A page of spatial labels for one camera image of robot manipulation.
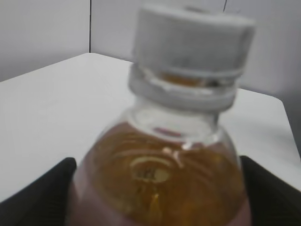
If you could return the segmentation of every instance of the amber liquid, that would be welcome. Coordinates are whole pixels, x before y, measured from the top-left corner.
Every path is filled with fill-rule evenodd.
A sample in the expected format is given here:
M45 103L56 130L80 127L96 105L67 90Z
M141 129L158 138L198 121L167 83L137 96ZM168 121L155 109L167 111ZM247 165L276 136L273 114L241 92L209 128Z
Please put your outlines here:
M126 123L96 142L70 195L70 226L250 224L242 172L225 146L185 146Z

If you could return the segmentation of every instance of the bottle cap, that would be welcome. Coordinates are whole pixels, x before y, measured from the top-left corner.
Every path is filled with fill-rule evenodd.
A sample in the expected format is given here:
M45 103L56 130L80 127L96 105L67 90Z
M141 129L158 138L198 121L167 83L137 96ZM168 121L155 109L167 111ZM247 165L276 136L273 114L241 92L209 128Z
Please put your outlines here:
M253 20L147 4L138 17L134 61L178 76L235 79L253 35Z

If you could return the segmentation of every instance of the white table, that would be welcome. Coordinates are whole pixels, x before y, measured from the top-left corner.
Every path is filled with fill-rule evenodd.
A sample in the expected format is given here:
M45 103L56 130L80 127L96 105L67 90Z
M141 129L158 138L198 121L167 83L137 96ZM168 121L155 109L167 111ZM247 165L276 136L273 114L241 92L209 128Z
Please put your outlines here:
M0 201L65 157L78 162L133 101L130 63L83 54L0 83ZM301 190L301 164L282 102L240 90L221 118L239 154Z

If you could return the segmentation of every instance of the plastic bottle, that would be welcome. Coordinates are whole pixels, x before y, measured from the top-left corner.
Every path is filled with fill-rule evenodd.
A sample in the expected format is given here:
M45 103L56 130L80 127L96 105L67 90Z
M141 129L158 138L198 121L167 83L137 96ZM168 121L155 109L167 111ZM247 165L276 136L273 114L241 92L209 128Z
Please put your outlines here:
M75 173L69 226L251 225L218 118L233 104L253 34L236 16L142 7L129 78L137 101Z

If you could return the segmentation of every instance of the white wall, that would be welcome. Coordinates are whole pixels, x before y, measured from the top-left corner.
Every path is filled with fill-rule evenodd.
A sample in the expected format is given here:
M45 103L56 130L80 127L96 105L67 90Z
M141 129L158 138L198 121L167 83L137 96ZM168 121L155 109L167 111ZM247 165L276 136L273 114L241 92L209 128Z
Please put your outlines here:
M284 102L301 150L301 0L228 0L225 12L257 20L243 85Z
M142 2L222 12L225 0L92 0L91 52L131 59L136 17Z
M0 0L0 81L89 52L90 0Z

